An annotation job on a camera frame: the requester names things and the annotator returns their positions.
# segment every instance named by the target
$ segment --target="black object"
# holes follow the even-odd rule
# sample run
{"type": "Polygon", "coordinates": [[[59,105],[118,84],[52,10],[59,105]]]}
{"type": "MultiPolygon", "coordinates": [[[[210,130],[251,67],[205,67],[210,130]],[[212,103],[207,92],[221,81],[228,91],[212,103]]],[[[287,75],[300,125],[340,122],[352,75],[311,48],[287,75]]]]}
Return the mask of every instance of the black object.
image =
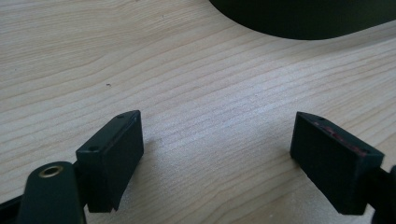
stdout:
{"type": "Polygon", "coordinates": [[[250,29],[290,39],[328,39],[396,20],[395,0],[210,0],[250,29]]]}
{"type": "Polygon", "coordinates": [[[77,150],[74,164],[34,170],[24,194],[0,205],[0,223],[80,224],[85,204],[90,212],[117,210],[143,151],[140,112],[116,116],[77,150]]]}
{"type": "Polygon", "coordinates": [[[330,121],[298,112],[290,155],[344,215],[362,215],[367,203],[373,223],[396,223],[396,166],[380,168],[384,154],[330,121]]]}

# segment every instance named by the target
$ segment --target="curved black edge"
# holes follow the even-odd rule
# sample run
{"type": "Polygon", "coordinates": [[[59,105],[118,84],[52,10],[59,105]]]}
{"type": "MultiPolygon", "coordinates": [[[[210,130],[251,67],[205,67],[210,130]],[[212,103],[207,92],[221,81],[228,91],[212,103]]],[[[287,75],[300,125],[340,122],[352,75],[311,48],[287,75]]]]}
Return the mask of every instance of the curved black edge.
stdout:
{"type": "Polygon", "coordinates": [[[252,30],[290,39],[329,39],[396,20],[396,0],[209,1],[252,30]]]}
{"type": "Polygon", "coordinates": [[[17,223],[17,216],[20,211],[22,196],[11,199],[0,204],[0,224],[17,223]]]}
{"type": "Polygon", "coordinates": [[[83,224],[84,220],[72,163],[48,163],[29,174],[18,224],[83,224]]]}

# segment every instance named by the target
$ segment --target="black clamp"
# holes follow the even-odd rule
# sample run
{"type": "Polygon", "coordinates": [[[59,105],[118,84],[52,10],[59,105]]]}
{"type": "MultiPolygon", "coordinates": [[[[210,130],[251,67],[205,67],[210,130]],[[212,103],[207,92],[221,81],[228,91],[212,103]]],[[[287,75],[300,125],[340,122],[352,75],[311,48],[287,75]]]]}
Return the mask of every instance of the black clamp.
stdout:
{"type": "Polygon", "coordinates": [[[396,166],[380,168],[384,154],[330,121],[298,112],[290,155],[333,207],[344,215],[375,209],[372,223],[396,223],[396,166]]]}
{"type": "Polygon", "coordinates": [[[86,223],[94,213],[118,210],[143,156],[139,111],[120,114],[77,151],[77,161],[43,165],[28,177],[24,194],[0,205],[0,223],[86,223]]]}

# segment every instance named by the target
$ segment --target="black plastic jaw pad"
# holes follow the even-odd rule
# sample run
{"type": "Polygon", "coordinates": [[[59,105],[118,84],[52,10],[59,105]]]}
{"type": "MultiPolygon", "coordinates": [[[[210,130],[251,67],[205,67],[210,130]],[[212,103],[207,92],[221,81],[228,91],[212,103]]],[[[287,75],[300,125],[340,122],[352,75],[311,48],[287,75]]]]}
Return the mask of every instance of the black plastic jaw pad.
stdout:
{"type": "Polygon", "coordinates": [[[344,215],[362,215],[364,181],[380,167],[384,154],[330,121],[298,112],[290,155],[344,215]]]}
{"type": "Polygon", "coordinates": [[[210,0],[250,29],[291,39],[328,39],[396,20],[394,0],[210,0]]]}
{"type": "Polygon", "coordinates": [[[77,150],[76,167],[87,176],[81,191],[90,212],[119,208],[143,152],[142,123],[137,110],[116,116],[77,150]]]}

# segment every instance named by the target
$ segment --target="wooden surface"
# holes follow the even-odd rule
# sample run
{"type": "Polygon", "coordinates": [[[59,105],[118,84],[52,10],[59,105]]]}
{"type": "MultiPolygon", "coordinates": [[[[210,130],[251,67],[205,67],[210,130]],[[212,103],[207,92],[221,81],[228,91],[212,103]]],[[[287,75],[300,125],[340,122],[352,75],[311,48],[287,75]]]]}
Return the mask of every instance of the wooden surface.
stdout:
{"type": "Polygon", "coordinates": [[[134,109],[145,155],[120,210],[89,223],[369,223],[336,213],[290,140],[309,112],[396,163],[396,22],[297,41],[207,0],[0,2],[0,202],[134,109]]]}

